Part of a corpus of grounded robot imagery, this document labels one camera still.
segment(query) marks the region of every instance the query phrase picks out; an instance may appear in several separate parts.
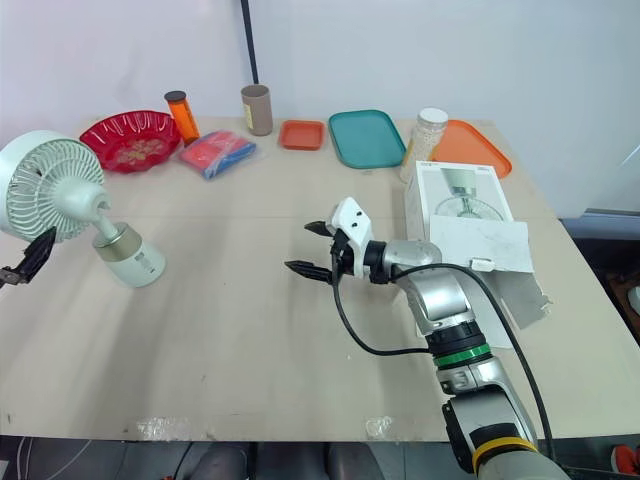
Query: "yellow ring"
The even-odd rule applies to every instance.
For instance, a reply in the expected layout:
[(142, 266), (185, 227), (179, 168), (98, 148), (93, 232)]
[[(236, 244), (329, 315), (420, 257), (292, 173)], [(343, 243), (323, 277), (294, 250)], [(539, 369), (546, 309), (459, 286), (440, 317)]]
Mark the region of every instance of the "yellow ring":
[(482, 455), (484, 455), (490, 450), (493, 450), (494, 448), (505, 447), (510, 445), (524, 447), (527, 450), (531, 450), (532, 452), (538, 451), (538, 449), (533, 443), (520, 437), (502, 437), (502, 438), (496, 438), (494, 440), (489, 440), (488, 442), (480, 445), (476, 449), (476, 451), (473, 452), (473, 457), (471, 457), (471, 463), (473, 464), (473, 472), (476, 475), (478, 474), (478, 461), (480, 460), (480, 457)]

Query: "red bowl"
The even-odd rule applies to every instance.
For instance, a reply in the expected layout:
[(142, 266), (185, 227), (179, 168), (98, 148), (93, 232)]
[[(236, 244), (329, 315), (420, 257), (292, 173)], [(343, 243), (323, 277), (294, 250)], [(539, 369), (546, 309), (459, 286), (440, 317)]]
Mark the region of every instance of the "red bowl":
[(105, 170), (142, 172), (166, 162), (180, 143), (171, 115), (138, 110), (102, 120), (80, 135)]

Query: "white box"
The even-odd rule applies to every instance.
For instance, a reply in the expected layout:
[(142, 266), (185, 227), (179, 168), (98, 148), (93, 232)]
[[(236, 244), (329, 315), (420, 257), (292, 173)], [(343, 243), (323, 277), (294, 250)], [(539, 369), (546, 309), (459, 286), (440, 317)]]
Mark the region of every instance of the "white box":
[[(443, 263), (470, 267), (524, 328), (543, 318), (548, 298), (533, 275), (526, 222), (516, 222), (493, 167), (417, 162), (405, 191), (407, 238), (434, 243)], [(456, 277), (489, 343), (511, 344), (482, 291)]]

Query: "orange tray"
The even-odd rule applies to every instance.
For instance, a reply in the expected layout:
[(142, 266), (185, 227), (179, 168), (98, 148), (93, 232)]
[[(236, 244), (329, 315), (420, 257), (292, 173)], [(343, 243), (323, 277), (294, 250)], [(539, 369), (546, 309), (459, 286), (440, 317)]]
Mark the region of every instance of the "orange tray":
[(324, 141), (324, 124), (287, 120), (280, 128), (280, 145), (293, 150), (318, 150)]
[(433, 161), (491, 165), (496, 169), (498, 178), (506, 177), (513, 168), (509, 159), (493, 143), (462, 120), (449, 120)]

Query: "cable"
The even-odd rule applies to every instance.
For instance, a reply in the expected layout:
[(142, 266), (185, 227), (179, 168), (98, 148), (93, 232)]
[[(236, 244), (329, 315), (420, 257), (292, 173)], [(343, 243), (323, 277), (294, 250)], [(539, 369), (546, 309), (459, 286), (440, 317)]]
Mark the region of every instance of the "cable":
[(244, 33), (247, 37), (247, 50), (249, 50), (249, 63), (251, 64), (251, 76), (253, 83), (258, 82), (258, 67), (256, 66), (256, 51), (253, 47), (253, 30), (251, 28), (251, 14), (249, 12), (249, 0), (240, 0), (242, 5), (242, 19), (244, 21)]
[(459, 272), (464, 273), (465, 275), (473, 279), (478, 284), (480, 289), (484, 292), (484, 294), (489, 299), (491, 306), (493, 307), (493, 309), (496, 312), (496, 315), (498, 315), (498, 318), (500, 319), (500, 323), (502, 323), (502, 326), (507, 332), (507, 336), (509, 337), (509, 340), (511, 340), (513, 349), (515, 350), (516, 355), (518, 356), (520, 365), (522, 365), (522, 370), (524, 370), (524, 374), (527, 377), (529, 386), (531, 387), (531, 392), (533, 393), (533, 398), (536, 402), (536, 407), (538, 408), (540, 422), (542, 423), (542, 430), (544, 431), (545, 445), (547, 447), (547, 456), (551, 460), (557, 463), (556, 450), (555, 450), (555, 447), (553, 446), (553, 435), (551, 434), (551, 425), (549, 424), (549, 417), (547, 416), (547, 410), (544, 406), (544, 401), (542, 400), (542, 395), (540, 394), (540, 390), (538, 389), (538, 384), (536, 382), (535, 377), (533, 376), (531, 367), (529, 367), (529, 362), (527, 362), (527, 359), (524, 356), (524, 352), (522, 351), (522, 348), (520, 348), (520, 344), (518, 343), (518, 340), (516, 339), (516, 336), (513, 333), (513, 330), (511, 329), (511, 325), (509, 325), (509, 322), (507, 321), (507, 318), (505, 317), (504, 312), (502, 311), (502, 308), (500, 308), (500, 305), (498, 305), (496, 298), (493, 296), (493, 293), (491, 293), (491, 290), (489, 289), (487, 284), (484, 282), (484, 280), (482, 280), (473, 270), (466, 267), (461, 267), (460, 265), (455, 265), (452, 263), (432, 263), (430, 265), (420, 265), (418, 267), (404, 270), (396, 275), (393, 275), (390, 281), (396, 282), (399, 278), (406, 277), (407, 275), (411, 275), (412, 273), (420, 272), (422, 270), (438, 270), (438, 269), (457, 270)]
[(67, 468), (69, 468), (73, 462), (75, 462), (78, 457), (80, 457), (80, 455), (82, 455), (84, 453), (84, 451), (87, 449), (87, 447), (89, 445), (91, 445), (91, 442), (93, 440), (87, 440), (87, 442), (83, 445), (83, 447), (78, 451), (78, 453), (76, 453), (73, 458), (71, 460), (69, 460), (66, 464), (64, 464), (56, 473), (54, 473), (53, 475), (48, 476), (45, 480), (53, 480), (54, 478), (56, 478), (58, 475), (60, 475), (62, 472), (64, 472)]
[(29, 449), (27, 450), (27, 460), (25, 461), (24, 478), (29, 480), (29, 464), (31, 463), (31, 447), (33, 447), (33, 437), (29, 439)]
[(18, 444), (18, 453), (16, 453), (16, 471), (18, 474), (18, 480), (23, 480), (22, 477), (22, 466), (20, 465), (20, 456), (22, 454), (22, 445), (24, 445), (24, 441), (27, 437), (22, 437), (20, 443)]
[(332, 253), (331, 255), (331, 287), (333, 288), (333, 299), (336, 302), (336, 308), (338, 309), (338, 315), (340, 315), (340, 319), (344, 324), (344, 327), (351, 335), (351, 338), (362, 348), (365, 352), (369, 352), (373, 355), (378, 355), (381, 357), (392, 357), (395, 355), (406, 355), (408, 353), (429, 353), (428, 348), (402, 348), (398, 350), (378, 350), (376, 348), (372, 348), (367, 345), (358, 334), (353, 330), (351, 324), (349, 323), (349, 319), (347, 315), (344, 313), (344, 309), (342, 308), (342, 301), (340, 300), (340, 275), (338, 274), (338, 253)]
[(125, 442), (124, 450), (122, 452), (122, 457), (120, 458), (120, 465), (118, 465), (118, 470), (116, 470), (116, 474), (113, 476), (113, 480), (118, 480), (120, 476), (120, 472), (122, 471), (122, 467), (124, 467), (124, 462), (127, 459), (127, 453), (129, 452), (129, 443)]
[(184, 459), (187, 458), (187, 454), (191, 450), (191, 447), (193, 447), (193, 443), (194, 442), (189, 442), (189, 445), (187, 446), (187, 448), (184, 449), (184, 452), (182, 453), (182, 457), (180, 457), (180, 461), (178, 462), (178, 466), (176, 467), (176, 471), (173, 473), (173, 480), (178, 480), (178, 473), (180, 473), (180, 468), (182, 468)]

